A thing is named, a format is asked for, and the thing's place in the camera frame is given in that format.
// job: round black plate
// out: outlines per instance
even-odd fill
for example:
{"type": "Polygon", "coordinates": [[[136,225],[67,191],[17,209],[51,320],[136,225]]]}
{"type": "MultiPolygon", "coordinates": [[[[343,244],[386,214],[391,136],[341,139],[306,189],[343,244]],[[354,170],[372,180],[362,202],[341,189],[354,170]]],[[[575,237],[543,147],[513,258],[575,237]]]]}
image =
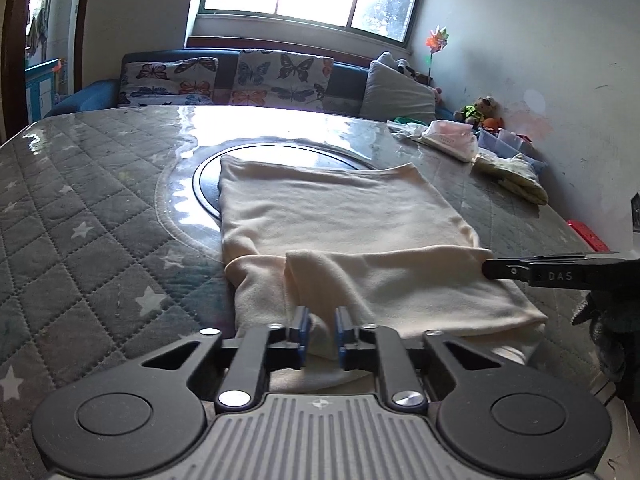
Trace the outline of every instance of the round black plate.
{"type": "Polygon", "coordinates": [[[260,142],[227,148],[210,156],[193,175],[193,192],[200,205],[220,219],[218,199],[220,190],[220,157],[233,155],[242,160],[286,164],[304,168],[336,168],[341,170],[375,170],[369,163],[355,155],[334,151],[331,147],[316,148],[293,142],[260,142]]]}

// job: white wall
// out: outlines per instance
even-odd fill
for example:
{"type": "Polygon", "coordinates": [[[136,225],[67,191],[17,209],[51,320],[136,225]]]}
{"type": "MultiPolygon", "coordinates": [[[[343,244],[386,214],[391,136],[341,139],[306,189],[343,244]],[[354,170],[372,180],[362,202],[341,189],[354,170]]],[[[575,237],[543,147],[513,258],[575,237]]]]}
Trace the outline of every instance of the white wall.
{"type": "Polygon", "coordinates": [[[194,36],[227,36],[287,41],[377,58],[390,51],[396,58],[407,57],[408,51],[380,40],[365,38],[352,32],[318,27],[287,20],[265,19],[234,14],[201,14],[195,20],[194,36]]]}
{"type": "Polygon", "coordinates": [[[507,126],[550,163],[553,207],[613,249],[632,245],[640,189],[640,0],[423,0],[414,63],[430,28],[449,46],[432,75],[450,107],[494,95],[507,126]]]}
{"type": "Polygon", "coordinates": [[[127,52],[184,47],[191,0],[88,0],[82,84],[120,75],[127,52]]]}

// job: round black pad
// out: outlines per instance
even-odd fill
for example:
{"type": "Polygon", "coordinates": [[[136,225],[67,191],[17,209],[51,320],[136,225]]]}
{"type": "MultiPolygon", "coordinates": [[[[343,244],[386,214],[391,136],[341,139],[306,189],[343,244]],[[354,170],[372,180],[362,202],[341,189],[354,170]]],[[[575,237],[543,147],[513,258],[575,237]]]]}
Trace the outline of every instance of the round black pad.
{"type": "Polygon", "coordinates": [[[516,364],[466,370],[458,378],[440,405],[437,427],[470,463],[507,478],[540,479],[598,465],[611,423],[588,392],[516,364]]]}
{"type": "Polygon", "coordinates": [[[503,397],[494,404],[491,413],[505,430],[523,435],[551,433],[560,428],[566,418],[560,404],[531,394],[503,397]]]}
{"type": "Polygon", "coordinates": [[[78,423],[98,435],[123,435],[146,424],[151,406],[142,397],[107,394],[94,397],[78,409],[78,423]]]}
{"type": "Polygon", "coordinates": [[[260,142],[233,146],[209,157],[193,175],[193,192],[200,205],[215,218],[220,218],[218,181],[220,157],[232,155],[242,160],[287,164],[305,168],[334,168],[340,170],[375,170],[355,154],[343,153],[333,146],[307,146],[300,141],[260,142]]]}
{"type": "Polygon", "coordinates": [[[33,439],[68,476],[157,470],[185,453],[206,424],[202,403],[176,375],[132,363],[61,388],[34,413],[33,439]]]}

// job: metal screw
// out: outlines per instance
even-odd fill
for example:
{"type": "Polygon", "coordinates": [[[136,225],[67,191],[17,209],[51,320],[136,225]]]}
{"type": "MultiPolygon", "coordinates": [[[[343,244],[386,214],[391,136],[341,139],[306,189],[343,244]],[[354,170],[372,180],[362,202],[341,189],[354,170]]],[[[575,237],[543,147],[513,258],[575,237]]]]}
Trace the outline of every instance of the metal screw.
{"type": "Polygon", "coordinates": [[[407,392],[398,392],[391,397],[391,399],[399,406],[418,406],[418,404],[424,402],[424,395],[420,392],[410,390],[407,392]]]}
{"type": "Polygon", "coordinates": [[[250,400],[251,395],[242,390],[229,390],[218,396],[218,402],[230,408],[240,408],[240,406],[248,404],[250,400]]]}

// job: orange toy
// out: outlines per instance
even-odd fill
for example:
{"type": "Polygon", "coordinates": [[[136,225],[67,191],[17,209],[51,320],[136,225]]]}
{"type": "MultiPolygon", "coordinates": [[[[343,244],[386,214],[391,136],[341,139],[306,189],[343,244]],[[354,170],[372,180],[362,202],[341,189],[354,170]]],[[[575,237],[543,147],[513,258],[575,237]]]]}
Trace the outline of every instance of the orange toy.
{"type": "Polygon", "coordinates": [[[488,117],[482,122],[482,127],[488,132],[497,135],[500,128],[504,128],[504,121],[502,120],[502,117],[498,119],[488,117]]]}

